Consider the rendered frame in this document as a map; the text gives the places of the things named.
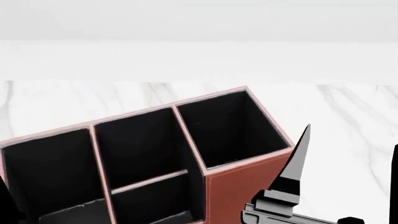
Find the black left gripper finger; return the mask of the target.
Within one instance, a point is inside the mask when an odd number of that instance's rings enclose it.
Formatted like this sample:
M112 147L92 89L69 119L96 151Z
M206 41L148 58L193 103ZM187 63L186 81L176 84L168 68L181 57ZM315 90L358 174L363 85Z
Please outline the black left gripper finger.
M19 210L0 176L0 224L18 224Z

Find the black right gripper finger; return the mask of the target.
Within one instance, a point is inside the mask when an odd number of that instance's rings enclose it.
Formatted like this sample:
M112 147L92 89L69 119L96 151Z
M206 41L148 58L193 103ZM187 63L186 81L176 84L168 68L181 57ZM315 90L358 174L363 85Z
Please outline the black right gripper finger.
M398 224L398 144L394 146L391 162L389 224Z
M272 202L287 207L294 207L299 204L300 180L310 142L310 130L311 124L308 124L286 165L264 194Z

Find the brown leather compartment caddy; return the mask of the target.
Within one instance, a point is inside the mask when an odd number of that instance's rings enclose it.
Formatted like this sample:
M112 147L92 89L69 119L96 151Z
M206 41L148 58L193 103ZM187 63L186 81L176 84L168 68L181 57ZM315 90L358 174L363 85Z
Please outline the brown leather compartment caddy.
M294 144L247 87L0 142L18 224L240 224Z

